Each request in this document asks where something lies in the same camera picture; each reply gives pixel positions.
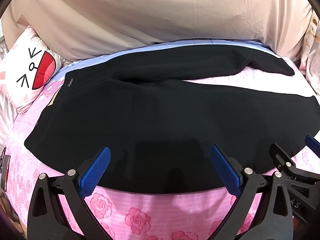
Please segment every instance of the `blue textured pad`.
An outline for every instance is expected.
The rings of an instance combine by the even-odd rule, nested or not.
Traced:
[[[239,197],[241,194],[241,179],[236,171],[232,168],[229,161],[215,145],[213,145],[210,150],[210,161],[218,172],[228,192],[231,195]]]
[[[82,199],[93,193],[103,173],[106,171],[110,160],[110,149],[105,147],[80,179],[79,195]]]
[[[320,143],[311,135],[307,135],[304,142],[320,158]]]

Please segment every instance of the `red mouth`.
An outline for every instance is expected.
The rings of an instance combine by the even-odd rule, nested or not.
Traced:
[[[39,89],[44,84],[46,84],[52,77],[55,69],[56,61],[50,53],[45,51],[38,66],[32,89]]]

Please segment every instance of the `pink and white pillow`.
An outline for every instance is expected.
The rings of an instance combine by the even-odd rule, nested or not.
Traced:
[[[24,114],[64,63],[28,26],[0,62],[0,91]]]

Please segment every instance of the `metal pin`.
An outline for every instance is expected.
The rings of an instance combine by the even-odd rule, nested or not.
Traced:
[[[76,170],[73,170],[73,169],[72,169],[72,170],[69,170],[69,171],[68,171],[68,175],[69,175],[69,176],[73,176],[73,175],[75,175],[75,174],[76,174]]]
[[[244,173],[250,175],[253,173],[253,170],[251,168],[245,168]]]
[[[281,172],[276,171],[276,172],[275,172],[275,176],[276,176],[277,178],[281,178],[281,177],[282,177],[282,174],[281,174]]]
[[[41,173],[40,175],[39,175],[39,179],[44,179],[45,178],[45,174],[44,173]]]

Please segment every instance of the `pink floral bed sheet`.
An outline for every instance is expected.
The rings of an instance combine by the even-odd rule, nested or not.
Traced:
[[[200,44],[214,44],[212,40],[192,41],[192,44],[198,42]],[[173,47],[184,45],[183,43],[172,43]],[[149,46],[150,50],[162,48],[164,47]],[[112,57],[107,59],[106,56],[99,57],[94,63],[98,64],[109,58]],[[214,77],[191,82],[230,85],[306,97],[315,95],[294,63],[287,58],[284,60],[294,69],[294,76],[265,73],[246,67],[241,73],[234,76]],[[59,176],[61,173],[37,160],[24,147],[24,140],[33,130],[41,111],[63,84],[65,73],[91,64],[90,60],[75,62],[58,72],[44,87],[43,92],[27,113],[17,117],[13,131],[7,139],[7,154],[11,155],[7,194],[25,225],[27,225],[31,195],[39,174],[44,172],[49,176]],[[301,150],[293,160],[298,168],[320,173],[320,160],[307,147]],[[71,228],[81,233],[64,196],[61,196],[60,199]],[[85,201],[113,239],[205,240],[221,223],[235,199],[234,196],[228,194],[225,188],[191,194],[143,195],[96,187],[93,194]],[[259,200],[260,195],[257,195],[239,232],[244,232],[249,228]]]

